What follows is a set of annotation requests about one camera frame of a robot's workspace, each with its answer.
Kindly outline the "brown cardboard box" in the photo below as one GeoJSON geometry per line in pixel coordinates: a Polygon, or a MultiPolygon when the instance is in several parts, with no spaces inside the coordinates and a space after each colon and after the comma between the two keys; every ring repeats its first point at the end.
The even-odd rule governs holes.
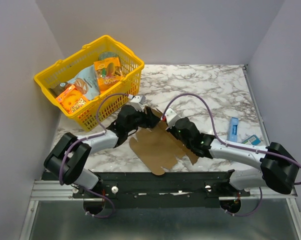
{"type": "Polygon", "coordinates": [[[156,176],[165,174],[164,169],[170,170],[184,156],[189,158],[192,165],[199,159],[166,129],[167,124],[160,120],[150,130],[141,128],[129,140],[132,151],[156,176]]]}

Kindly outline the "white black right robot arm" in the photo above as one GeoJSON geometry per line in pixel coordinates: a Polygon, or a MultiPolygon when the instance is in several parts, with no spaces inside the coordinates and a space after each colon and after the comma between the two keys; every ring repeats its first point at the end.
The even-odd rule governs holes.
{"type": "Polygon", "coordinates": [[[232,196],[238,190],[250,187],[269,187],[284,195],[291,193],[300,168],[281,144],[272,142],[269,146],[254,146],[219,141],[214,135],[201,133],[187,117],[167,119],[166,123],[168,132],[196,156],[225,159],[251,167],[234,170],[229,179],[221,182],[224,195],[232,196]]]}

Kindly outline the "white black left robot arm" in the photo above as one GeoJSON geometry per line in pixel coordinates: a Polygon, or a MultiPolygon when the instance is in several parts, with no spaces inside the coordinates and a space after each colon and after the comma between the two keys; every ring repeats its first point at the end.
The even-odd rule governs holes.
{"type": "Polygon", "coordinates": [[[101,193],[102,186],[99,183],[101,179],[85,169],[89,155],[119,147],[128,139],[130,132],[139,128],[152,129],[160,120],[149,106],[143,111],[137,111],[131,105],[124,105],[117,119],[105,131],[82,136],[65,133],[43,165],[58,178],[61,185],[81,186],[89,197],[95,198],[101,193]]]}

